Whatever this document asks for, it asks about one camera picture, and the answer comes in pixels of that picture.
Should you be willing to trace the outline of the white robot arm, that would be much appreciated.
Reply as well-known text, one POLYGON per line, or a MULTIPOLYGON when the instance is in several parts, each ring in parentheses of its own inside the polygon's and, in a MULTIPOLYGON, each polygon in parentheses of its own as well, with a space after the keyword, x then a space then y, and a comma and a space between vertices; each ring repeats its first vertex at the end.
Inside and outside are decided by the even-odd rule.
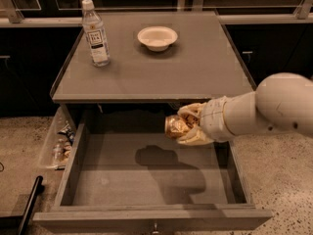
POLYGON ((295 73, 273 74, 253 92, 188 105, 178 115, 192 115, 199 120, 178 139, 188 146, 222 143, 249 134, 293 131, 312 136, 313 81, 295 73))

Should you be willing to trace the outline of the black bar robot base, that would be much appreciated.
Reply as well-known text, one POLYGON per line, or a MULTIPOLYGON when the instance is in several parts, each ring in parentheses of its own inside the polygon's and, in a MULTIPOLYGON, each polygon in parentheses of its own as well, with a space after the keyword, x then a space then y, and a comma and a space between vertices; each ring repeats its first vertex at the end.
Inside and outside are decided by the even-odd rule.
POLYGON ((23 211, 1 211, 0 212, 0 228, 16 228, 16 235, 25 235, 29 220, 32 215, 36 199, 41 194, 45 187, 42 184, 43 176, 38 175, 35 178, 31 192, 27 198, 27 202, 23 211))

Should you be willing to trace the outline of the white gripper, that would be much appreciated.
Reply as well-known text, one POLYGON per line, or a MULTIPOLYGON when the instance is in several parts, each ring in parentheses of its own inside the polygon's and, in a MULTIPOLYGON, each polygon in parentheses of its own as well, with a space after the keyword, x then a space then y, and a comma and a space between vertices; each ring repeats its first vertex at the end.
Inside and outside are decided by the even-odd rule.
POLYGON ((181 107, 177 114, 187 123, 198 123, 186 135, 177 139, 177 143, 186 146, 206 145, 213 142, 227 142, 235 135, 229 130, 225 120, 227 97, 211 99, 205 103, 193 103, 181 107))

